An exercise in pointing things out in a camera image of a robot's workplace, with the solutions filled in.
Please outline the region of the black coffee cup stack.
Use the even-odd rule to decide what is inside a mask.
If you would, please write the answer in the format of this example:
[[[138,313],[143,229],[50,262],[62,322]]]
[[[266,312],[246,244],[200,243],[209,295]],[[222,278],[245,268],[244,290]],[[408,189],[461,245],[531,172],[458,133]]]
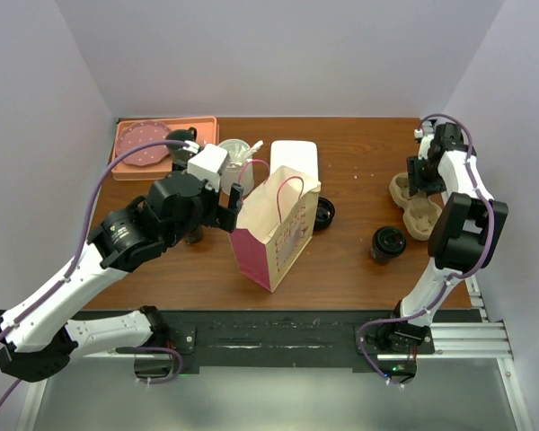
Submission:
[[[183,240],[186,244],[191,245],[198,242],[201,242],[203,239],[203,228],[201,225],[186,233]]]

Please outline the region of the pink cakes paper bag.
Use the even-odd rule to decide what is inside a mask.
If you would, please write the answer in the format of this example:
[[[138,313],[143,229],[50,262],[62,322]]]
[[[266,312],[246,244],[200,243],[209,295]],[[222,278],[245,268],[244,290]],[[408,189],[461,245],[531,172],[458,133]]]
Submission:
[[[229,234],[240,272],[274,292],[311,241],[321,182],[277,168],[244,200]]]

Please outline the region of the black coffee lid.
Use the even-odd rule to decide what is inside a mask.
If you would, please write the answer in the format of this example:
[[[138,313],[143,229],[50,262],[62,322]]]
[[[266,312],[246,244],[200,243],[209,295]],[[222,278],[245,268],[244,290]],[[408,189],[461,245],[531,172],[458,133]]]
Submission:
[[[386,256],[399,256],[405,251],[406,237],[394,226],[383,226],[374,233],[373,246]]]

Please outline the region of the dark brown coffee cup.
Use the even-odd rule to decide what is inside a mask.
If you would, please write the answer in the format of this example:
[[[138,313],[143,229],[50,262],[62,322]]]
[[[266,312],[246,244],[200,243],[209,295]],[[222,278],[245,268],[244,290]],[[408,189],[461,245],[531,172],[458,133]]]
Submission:
[[[386,265],[401,256],[403,253],[403,247],[385,247],[383,244],[372,243],[370,249],[370,256],[372,260],[378,265]]]

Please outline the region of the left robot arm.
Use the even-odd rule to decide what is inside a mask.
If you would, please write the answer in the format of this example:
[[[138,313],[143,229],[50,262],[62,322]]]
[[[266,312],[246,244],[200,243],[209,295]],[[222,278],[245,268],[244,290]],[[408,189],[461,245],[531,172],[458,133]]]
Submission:
[[[77,321],[75,315],[97,294],[141,265],[157,259],[200,226],[232,232],[243,203],[233,184],[228,204],[207,180],[172,172],[147,194],[109,213],[88,234],[76,258],[33,296],[0,310],[0,370],[35,383],[71,361],[116,348],[163,352],[171,330],[154,306]]]

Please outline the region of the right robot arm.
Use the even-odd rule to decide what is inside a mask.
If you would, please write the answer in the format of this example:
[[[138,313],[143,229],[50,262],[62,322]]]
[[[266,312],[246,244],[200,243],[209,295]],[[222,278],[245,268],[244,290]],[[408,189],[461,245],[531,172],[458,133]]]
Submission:
[[[399,302],[400,321],[382,331],[384,346],[394,353],[414,341],[408,324],[430,326],[455,287],[489,265],[508,216],[508,205],[490,194],[478,173],[477,153],[465,125],[446,114],[431,114],[414,130],[414,137],[419,151],[407,160],[410,195],[445,197],[429,236],[429,263]]]

